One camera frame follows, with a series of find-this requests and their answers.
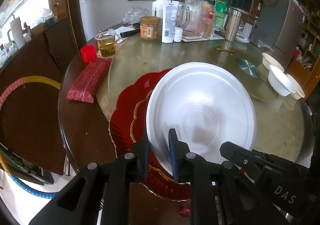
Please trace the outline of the white foam bowl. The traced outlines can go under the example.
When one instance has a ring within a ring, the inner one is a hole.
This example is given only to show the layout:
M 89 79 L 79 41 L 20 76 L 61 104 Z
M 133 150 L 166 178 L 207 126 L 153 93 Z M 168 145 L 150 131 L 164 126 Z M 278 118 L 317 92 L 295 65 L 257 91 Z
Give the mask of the white foam bowl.
M 253 148 L 257 121 L 252 100 L 234 75 L 213 64 L 189 62 L 161 77 L 146 110 L 153 154 L 169 174 L 171 128 L 191 152 L 221 164 L 225 160 L 220 154 L 224 142 Z
M 269 65 L 268 81 L 271 87 L 280 96 L 285 97 L 290 94 L 295 94 L 296 92 L 296 88 L 293 86 L 287 75 L 272 64 Z

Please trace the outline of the red scalloped plate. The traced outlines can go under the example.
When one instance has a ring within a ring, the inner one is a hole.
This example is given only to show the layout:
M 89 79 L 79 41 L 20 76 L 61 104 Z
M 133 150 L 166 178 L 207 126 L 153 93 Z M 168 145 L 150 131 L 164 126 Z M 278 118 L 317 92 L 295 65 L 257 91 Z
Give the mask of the red scalloped plate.
M 143 138 L 149 97 L 168 71 L 169 69 L 164 69 L 161 72 L 147 73 L 120 93 L 116 110 L 109 122 L 110 137 L 117 157 L 130 152 L 132 145 Z M 149 154 L 148 175 L 143 185 L 154 195 L 166 200 L 186 201 L 190 198 L 190 185 L 176 183 L 161 167 L 152 151 Z

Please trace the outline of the round metal disc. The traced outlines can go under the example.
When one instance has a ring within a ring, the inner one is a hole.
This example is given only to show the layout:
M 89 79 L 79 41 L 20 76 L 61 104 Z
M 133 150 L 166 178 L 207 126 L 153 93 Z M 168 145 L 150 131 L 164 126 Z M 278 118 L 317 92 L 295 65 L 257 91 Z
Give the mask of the round metal disc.
M 259 78 L 260 75 L 259 75 L 259 72 L 257 71 L 257 68 L 255 67 L 254 64 L 252 64 L 248 60 L 237 58 L 235 60 L 235 63 L 247 75 L 254 77 L 256 79 Z

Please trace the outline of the red wrapped packet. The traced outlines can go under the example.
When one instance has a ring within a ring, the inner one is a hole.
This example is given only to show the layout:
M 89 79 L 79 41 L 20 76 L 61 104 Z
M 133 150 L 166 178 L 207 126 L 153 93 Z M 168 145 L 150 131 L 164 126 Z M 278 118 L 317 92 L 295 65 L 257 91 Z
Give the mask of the red wrapped packet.
M 93 59 L 81 72 L 67 93 L 68 100 L 93 103 L 95 94 L 109 71 L 113 59 Z

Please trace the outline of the dark wooden cabinet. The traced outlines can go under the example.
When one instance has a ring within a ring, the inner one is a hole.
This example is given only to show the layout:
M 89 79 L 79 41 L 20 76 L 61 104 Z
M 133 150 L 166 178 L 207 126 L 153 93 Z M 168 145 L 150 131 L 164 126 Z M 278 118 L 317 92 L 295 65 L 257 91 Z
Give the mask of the dark wooden cabinet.
M 76 50 L 66 18 L 33 38 L 1 69 L 1 91 L 26 76 L 61 82 Z M 58 123 L 59 90 L 44 83 L 26 83 L 1 108 L 1 144 L 47 171 L 63 174 L 65 151 Z

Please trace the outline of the patterned ceramic dish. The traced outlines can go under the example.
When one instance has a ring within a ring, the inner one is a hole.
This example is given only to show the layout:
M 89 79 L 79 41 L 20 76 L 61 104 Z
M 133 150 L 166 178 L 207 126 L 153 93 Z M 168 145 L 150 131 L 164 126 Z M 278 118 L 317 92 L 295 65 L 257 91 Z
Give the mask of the patterned ceramic dish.
M 247 43 L 250 42 L 250 40 L 249 40 L 247 37 L 242 36 L 242 35 L 239 35 L 239 34 L 237 34 L 237 35 L 235 36 L 235 40 L 238 41 L 238 42 L 240 42 L 240 43 L 244 43 L 244 44 L 247 44 Z

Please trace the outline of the grey refrigerator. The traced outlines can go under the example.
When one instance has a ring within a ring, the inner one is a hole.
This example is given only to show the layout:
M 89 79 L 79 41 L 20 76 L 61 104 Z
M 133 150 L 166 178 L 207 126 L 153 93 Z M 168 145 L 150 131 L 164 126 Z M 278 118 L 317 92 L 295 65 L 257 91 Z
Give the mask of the grey refrigerator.
M 305 13 L 297 0 L 263 0 L 260 21 L 251 41 L 261 41 L 279 55 L 291 58 L 302 34 Z

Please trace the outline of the stainless steel thermos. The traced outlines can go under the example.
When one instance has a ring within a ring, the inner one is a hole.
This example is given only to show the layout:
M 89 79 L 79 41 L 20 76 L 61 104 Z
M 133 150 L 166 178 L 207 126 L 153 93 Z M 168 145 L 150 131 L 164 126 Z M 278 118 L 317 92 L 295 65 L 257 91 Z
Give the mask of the stainless steel thermos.
M 229 42 L 234 42 L 235 36 L 241 21 L 242 12 L 237 8 L 230 8 L 225 27 L 225 39 Z

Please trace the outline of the small white pill bottle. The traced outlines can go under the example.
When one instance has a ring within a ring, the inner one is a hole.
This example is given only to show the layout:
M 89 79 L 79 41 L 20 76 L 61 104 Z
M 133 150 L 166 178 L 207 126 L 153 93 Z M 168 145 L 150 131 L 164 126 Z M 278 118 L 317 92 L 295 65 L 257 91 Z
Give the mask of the small white pill bottle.
M 174 30 L 174 42 L 179 43 L 182 41 L 183 29 L 176 27 Z

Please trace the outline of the peanut butter jar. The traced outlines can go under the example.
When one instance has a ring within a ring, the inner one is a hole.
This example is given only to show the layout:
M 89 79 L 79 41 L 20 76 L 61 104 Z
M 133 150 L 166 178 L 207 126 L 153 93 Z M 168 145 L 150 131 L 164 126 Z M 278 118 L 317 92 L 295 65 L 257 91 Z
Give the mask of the peanut butter jar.
M 159 37 L 160 18 L 156 16 L 144 16 L 140 19 L 140 36 L 146 40 L 154 40 Z

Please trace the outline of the clear plastic packaging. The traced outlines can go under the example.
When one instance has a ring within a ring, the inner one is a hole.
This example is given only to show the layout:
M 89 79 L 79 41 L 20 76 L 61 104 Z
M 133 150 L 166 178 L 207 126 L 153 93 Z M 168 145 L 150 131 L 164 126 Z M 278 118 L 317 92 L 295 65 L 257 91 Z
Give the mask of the clear plastic packaging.
M 214 32 L 214 0 L 185 0 L 189 7 L 189 23 L 183 32 L 192 32 L 210 38 Z

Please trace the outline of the green soda bottle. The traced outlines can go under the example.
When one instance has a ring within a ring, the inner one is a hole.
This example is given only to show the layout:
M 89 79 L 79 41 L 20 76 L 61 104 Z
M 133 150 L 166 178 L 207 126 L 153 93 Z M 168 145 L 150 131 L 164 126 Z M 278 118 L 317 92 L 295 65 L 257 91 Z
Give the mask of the green soda bottle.
M 217 27 L 223 27 L 225 16 L 228 11 L 227 0 L 217 0 L 215 2 L 214 24 Z

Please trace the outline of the glass mug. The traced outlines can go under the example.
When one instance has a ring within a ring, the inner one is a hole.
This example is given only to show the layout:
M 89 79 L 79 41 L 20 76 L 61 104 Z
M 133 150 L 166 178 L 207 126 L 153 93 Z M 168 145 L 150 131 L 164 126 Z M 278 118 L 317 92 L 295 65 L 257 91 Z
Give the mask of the glass mug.
M 182 5 L 178 8 L 176 27 L 186 29 L 190 21 L 190 8 L 186 5 Z

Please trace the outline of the white bottle red cap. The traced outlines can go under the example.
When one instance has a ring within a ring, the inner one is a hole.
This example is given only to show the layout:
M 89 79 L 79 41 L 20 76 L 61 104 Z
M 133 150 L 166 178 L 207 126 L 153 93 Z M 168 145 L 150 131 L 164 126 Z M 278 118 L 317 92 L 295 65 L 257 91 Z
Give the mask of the white bottle red cap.
M 156 0 L 152 3 L 152 16 L 163 18 L 163 1 Z

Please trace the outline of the white tumbler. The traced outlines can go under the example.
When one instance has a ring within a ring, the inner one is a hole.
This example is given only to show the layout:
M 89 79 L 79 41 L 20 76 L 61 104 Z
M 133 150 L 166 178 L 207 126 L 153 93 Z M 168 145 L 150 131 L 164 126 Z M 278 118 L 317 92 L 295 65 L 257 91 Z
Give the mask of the white tumbler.
M 17 44 L 18 49 L 20 49 L 22 46 L 25 45 L 20 17 L 15 18 L 10 23 L 10 29 L 11 29 L 14 41 Z

